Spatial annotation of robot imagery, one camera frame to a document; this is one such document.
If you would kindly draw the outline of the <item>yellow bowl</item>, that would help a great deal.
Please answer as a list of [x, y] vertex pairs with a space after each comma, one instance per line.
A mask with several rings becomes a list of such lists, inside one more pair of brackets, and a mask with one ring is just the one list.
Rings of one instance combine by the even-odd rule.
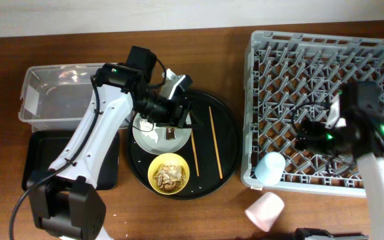
[[[178, 164], [184, 168], [186, 180], [185, 180], [184, 186], [182, 186], [182, 188], [180, 188], [177, 191], [171, 192], [171, 193], [166, 193], [166, 192], [163, 192], [160, 189], [158, 189], [156, 180], [153, 179], [153, 174], [156, 172], [156, 170], [159, 168], [159, 166], [161, 164]], [[179, 193], [188, 183], [189, 177], [190, 177], [190, 170], [189, 170], [189, 166], [188, 166], [186, 160], [184, 160], [184, 158], [182, 158], [180, 155], [177, 155], [174, 153], [164, 153], [162, 155], [157, 156], [154, 160], [152, 160], [152, 162], [148, 168], [148, 180], [149, 180], [150, 185], [152, 186], [152, 188], [154, 190], [156, 190], [156, 192], [163, 194], [163, 195], [174, 195], [176, 193]]]

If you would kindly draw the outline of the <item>light blue cup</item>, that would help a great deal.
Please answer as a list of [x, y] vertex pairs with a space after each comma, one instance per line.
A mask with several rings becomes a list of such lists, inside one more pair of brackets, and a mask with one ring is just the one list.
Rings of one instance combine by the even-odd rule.
[[269, 152], [259, 160], [255, 177], [263, 186], [273, 186], [280, 182], [284, 168], [284, 156], [278, 152]]

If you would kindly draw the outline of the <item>pink cup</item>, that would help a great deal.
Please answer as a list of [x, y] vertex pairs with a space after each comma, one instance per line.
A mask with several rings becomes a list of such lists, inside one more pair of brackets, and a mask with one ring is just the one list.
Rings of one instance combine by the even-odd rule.
[[248, 207], [245, 214], [256, 227], [269, 232], [284, 207], [285, 204], [278, 195], [267, 192]]

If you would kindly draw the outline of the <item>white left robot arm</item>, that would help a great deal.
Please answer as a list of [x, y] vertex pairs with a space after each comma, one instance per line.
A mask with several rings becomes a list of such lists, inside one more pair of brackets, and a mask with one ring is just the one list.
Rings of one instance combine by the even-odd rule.
[[131, 114], [158, 127], [192, 129], [202, 122], [185, 92], [189, 75], [163, 69], [163, 81], [152, 84], [157, 56], [133, 46], [124, 63], [106, 63], [90, 77], [93, 96], [65, 149], [42, 174], [32, 174], [9, 221], [15, 237], [15, 218], [24, 200], [31, 206], [38, 229], [60, 239], [109, 239], [103, 224], [106, 206], [97, 182], [107, 152], [121, 124]]

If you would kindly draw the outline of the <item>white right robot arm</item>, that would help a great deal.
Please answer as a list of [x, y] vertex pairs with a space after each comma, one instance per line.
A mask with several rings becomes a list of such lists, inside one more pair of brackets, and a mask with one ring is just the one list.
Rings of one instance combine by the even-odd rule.
[[331, 158], [351, 156], [363, 180], [372, 239], [384, 239], [384, 114], [376, 83], [340, 86], [326, 122], [304, 120], [293, 128], [295, 148]]

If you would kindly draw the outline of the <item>grey dishwasher rack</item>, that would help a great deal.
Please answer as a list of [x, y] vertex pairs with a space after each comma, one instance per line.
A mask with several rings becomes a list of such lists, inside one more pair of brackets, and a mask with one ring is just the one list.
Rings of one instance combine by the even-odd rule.
[[338, 88], [375, 82], [384, 114], [384, 39], [255, 31], [245, 51], [243, 158], [241, 181], [262, 190], [255, 177], [268, 152], [285, 158], [275, 188], [344, 197], [364, 197], [361, 176], [349, 157], [330, 159], [294, 148], [295, 126], [325, 121], [325, 103]]

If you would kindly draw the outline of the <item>gold snack wrapper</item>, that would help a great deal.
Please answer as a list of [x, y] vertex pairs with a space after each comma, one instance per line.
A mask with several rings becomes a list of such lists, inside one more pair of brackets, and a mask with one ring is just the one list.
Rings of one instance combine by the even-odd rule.
[[176, 136], [175, 136], [175, 128], [173, 128], [173, 127], [166, 128], [166, 136], [165, 136], [165, 138], [168, 141], [174, 140], [176, 138]]

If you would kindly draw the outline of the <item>crumpled white tissue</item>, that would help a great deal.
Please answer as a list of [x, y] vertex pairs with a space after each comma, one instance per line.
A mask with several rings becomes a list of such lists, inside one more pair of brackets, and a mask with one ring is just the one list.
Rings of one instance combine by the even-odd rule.
[[142, 132], [144, 136], [150, 138], [155, 143], [158, 142], [159, 136], [157, 132], [158, 127], [156, 126], [156, 124], [150, 123], [148, 122], [148, 120], [142, 119], [139, 121], [139, 128], [140, 132]]

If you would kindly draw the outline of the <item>round black tray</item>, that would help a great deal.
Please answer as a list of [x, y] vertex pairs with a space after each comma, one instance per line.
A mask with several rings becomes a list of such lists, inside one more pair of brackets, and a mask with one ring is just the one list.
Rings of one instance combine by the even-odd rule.
[[[186, 160], [190, 169], [190, 178], [185, 188], [169, 196], [171, 199], [178, 200], [200, 198], [224, 186], [234, 174], [242, 156], [241, 130], [230, 108], [218, 98], [203, 91], [190, 90], [185, 95], [191, 100], [194, 112], [202, 119], [203, 127], [193, 130], [199, 177], [196, 175], [191, 141], [188, 140], [185, 146], [176, 151], [176, 154]], [[223, 179], [219, 178], [217, 168], [209, 106], [213, 114]]]

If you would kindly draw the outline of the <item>grey plate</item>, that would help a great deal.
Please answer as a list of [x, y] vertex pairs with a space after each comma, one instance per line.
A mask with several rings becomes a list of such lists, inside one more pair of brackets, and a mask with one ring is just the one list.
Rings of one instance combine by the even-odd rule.
[[175, 128], [175, 136], [174, 140], [166, 140], [166, 128], [167, 127], [158, 127], [157, 132], [159, 136], [159, 140], [155, 143], [150, 138], [144, 136], [142, 132], [140, 132], [139, 121], [142, 120], [140, 115], [136, 115], [133, 120], [133, 138], [134, 141], [142, 148], [142, 150], [154, 154], [160, 155], [163, 153], [174, 153], [180, 150], [186, 142], [188, 142], [191, 129], [179, 129]]

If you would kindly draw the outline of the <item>right wooden chopstick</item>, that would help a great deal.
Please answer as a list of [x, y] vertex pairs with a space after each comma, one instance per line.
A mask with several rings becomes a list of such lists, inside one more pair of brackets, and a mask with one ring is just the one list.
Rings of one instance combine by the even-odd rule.
[[219, 172], [219, 178], [223, 179], [223, 170], [221, 168], [221, 162], [220, 162], [220, 158], [219, 158], [219, 150], [218, 150], [217, 137], [216, 137], [216, 132], [215, 132], [215, 126], [214, 126], [211, 106], [209, 106], [209, 118], [210, 118], [211, 131], [212, 131], [212, 136], [213, 136], [213, 144], [214, 144], [214, 148], [215, 148], [215, 156], [216, 156], [217, 168], [218, 168], [218, 172]]

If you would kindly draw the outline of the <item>food scraps in bowl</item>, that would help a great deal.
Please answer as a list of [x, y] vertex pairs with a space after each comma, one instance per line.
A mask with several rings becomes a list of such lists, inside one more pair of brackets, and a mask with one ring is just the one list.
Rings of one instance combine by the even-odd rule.
[[161, 164], [153, 174], [158, 189], [163, 192], [171, 193], [184, 186], [186, 175], [185, 170], [178, 164]]

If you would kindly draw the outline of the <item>clear plastic bin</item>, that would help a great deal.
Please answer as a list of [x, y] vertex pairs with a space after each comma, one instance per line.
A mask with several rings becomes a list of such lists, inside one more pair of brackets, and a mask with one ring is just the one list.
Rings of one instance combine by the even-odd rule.
[[101, 63], [44, 65], [25, 74], [18, 118], [32, 131], [74, 130], [90, 103], [90, 76]]

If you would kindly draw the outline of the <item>black rectangular tray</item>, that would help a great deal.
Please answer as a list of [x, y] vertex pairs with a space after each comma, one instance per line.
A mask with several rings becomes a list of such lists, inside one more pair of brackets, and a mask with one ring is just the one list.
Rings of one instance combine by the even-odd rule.
[[[21, 183], [27, 189], [32, 172], [45, 172], [72, 138], [74, 130], [36, 131], [29, 139], [28, 152]], [[120, 134], [116, 133], [105, 156], [97, 181], [97, 190], [110, 190], [117, 186]]]

